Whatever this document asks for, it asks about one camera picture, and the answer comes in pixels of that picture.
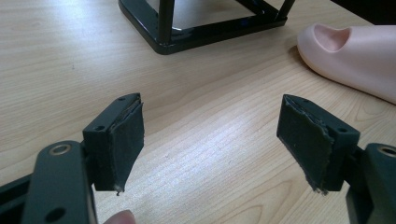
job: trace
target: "wooden desk surface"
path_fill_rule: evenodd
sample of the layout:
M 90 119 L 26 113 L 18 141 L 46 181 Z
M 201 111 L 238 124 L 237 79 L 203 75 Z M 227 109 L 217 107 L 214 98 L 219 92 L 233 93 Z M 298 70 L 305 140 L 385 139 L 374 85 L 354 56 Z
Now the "wooden desk surface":
M 191 20 L 175 23 L 247 13 L 208 2 L 203 16 L 201 1 L 177 1 Z M 396 106 L 302 62 L 296 36 L 315 22 L 368 24 L 331 1 L 299 0 L 284 27 L 162 56 L 116 0 L 1 0 L 0 185 L 30 174 L 45 146 L 81 141 L 108 104 L 139 91 L 146 144 L 120 197 L 95 192 L 100 222 L 131 209 L 138 224 L 348 223 L 347 184 L 314 193 L 276 138 L 281 97 L 329 110 L 361 132 L 361 147 L 396 145 Z

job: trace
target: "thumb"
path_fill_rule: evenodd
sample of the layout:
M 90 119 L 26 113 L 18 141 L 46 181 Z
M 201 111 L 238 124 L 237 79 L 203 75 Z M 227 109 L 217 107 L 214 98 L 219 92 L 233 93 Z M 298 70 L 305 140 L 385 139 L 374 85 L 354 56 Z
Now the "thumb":
M 124 210 L 109 218 L 105 224 L 136 224 L 136 221 L 130 210 Z

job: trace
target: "light wood grain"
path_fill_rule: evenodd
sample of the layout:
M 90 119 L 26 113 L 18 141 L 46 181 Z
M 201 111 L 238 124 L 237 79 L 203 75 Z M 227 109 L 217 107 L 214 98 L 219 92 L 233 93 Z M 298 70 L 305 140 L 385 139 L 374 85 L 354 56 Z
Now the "light wood grain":
M 180 26 L 183 10 L 212 8 L 185 26 L 246 14 L 227 1 L 183 3 Z M 116 0 L 0 0 L 0 184 L 31 173 L 43 147 L 81 141 L 108 104 L 139 91 L 145 147 L 120 197 L 95 192 L 100 222 L 131 209 L 138 224 L 348 223 L 347 184 L 314 193 L 276 138 L 281 97 L 329 110 L 361 131 L 361 147 L 396 146 L 396 106 L 303 63 L 296 36 L 315 22 L 368 24 L 330 1 L 299 0 L 284 27 L 161 56 Z

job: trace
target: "black plastic part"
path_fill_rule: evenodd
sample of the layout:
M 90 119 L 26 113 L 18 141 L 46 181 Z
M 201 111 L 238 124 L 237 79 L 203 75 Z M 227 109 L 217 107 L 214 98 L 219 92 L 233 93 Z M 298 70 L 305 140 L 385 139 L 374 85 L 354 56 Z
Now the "black plastic part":
M 359 193 L 361 197 L 370 200 L 370 193 L 367 188 L 367 180 L 361 164 L 361 157 L 364 150 L 354 147 L 352 151 L 346 154 L 342 167 L 342 176 L 354 192 Z
M 367 222 L 396 223 L 396 147 L 369 144 L 361 163 L 374 204 Z
M 78 142 L 59 142 L 41 150 L 28 195 L 22 223 L 96 223 L 92 189 Z
M 30 178 L 27 175 L 0 188 L 0 223 L 21 223 Z
M 314 190 L 341 189 L 341 168 L 346 154 L 358 144 L 357 130 L 304 98 L 284 95 L 276 135 Z
M 142 105 L 139 93 L 122 96 L 84 129 L 89 176 L 96 190 L 124 191 L 143 148 Z
M 146 0 L 119 0 L 119 6 L 151 47 L 166 55 L 283 26 L 294 4 L 294 0 L 285 0 L 278 11 L 262 0 L 237 1 L 256 15 L 188 29 L 172 27 L 175 0 L 161 0 L 158 13 Z
M 374 208 L 370 198 L 362 197 L 352 188 L 346 194 L 346 206 L 350 224 L 367 223 Z

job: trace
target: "frame leg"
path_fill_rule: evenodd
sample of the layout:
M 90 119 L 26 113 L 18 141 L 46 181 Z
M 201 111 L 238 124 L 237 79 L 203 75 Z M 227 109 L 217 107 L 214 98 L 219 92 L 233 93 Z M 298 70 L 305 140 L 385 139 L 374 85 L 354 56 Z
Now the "frame leg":
M 161 0 L 158 15 L 158 41 L 162 44 L 171 42 L 175 0 Z
M 294 4 L 294 0 L 286 0 L 283 3 L 282 7 L 280 8 L 279 13 L 276 16 L 276 19 L 287 18 L 293 4 Z

